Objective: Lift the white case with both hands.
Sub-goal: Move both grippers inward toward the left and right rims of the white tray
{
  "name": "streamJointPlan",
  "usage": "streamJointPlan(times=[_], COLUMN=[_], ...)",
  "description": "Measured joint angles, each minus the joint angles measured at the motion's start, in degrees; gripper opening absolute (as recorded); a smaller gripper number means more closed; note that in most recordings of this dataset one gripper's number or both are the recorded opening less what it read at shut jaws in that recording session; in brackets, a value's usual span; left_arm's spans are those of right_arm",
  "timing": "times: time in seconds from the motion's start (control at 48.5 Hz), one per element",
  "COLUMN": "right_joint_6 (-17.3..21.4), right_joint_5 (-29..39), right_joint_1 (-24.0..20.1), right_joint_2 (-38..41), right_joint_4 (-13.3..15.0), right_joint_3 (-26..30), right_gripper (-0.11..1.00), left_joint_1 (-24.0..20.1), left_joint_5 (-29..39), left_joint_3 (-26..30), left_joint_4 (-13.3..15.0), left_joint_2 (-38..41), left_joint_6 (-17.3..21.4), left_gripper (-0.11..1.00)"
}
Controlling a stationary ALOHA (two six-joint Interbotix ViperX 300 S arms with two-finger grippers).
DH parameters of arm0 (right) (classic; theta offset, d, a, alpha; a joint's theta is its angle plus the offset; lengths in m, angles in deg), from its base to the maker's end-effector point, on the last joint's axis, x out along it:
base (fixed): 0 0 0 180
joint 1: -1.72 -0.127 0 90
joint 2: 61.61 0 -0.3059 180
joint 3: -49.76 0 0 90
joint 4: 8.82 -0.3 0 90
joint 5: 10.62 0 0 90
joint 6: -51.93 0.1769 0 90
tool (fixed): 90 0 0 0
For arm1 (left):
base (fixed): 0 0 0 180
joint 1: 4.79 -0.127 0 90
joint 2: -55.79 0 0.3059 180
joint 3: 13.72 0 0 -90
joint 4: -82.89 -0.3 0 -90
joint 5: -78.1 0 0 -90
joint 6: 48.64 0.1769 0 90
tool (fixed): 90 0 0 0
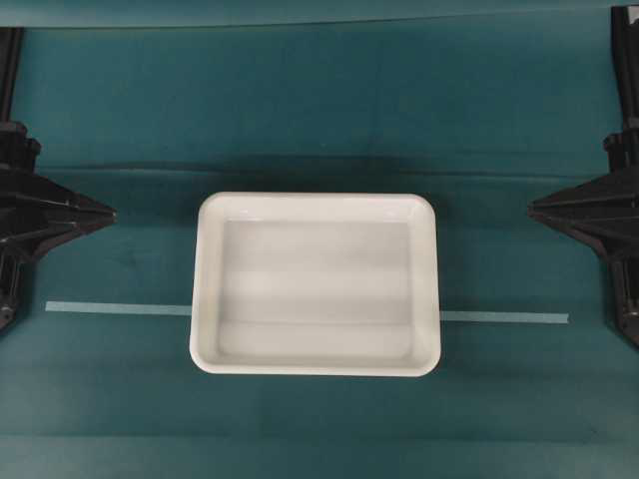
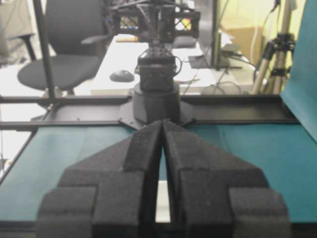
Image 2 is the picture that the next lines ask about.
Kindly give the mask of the right gripper black foam left finger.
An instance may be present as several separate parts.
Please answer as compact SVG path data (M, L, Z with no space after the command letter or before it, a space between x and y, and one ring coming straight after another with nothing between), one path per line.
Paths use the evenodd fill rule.
M39 238L137 238L156 220L162 123L66 168L42 200Z

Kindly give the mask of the right gripper black foam right finger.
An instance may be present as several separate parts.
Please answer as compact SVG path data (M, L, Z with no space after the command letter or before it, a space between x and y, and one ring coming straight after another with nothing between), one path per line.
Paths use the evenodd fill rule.
M283 196L263 171L196 134L163 122L174 217L189 238L289 238Z

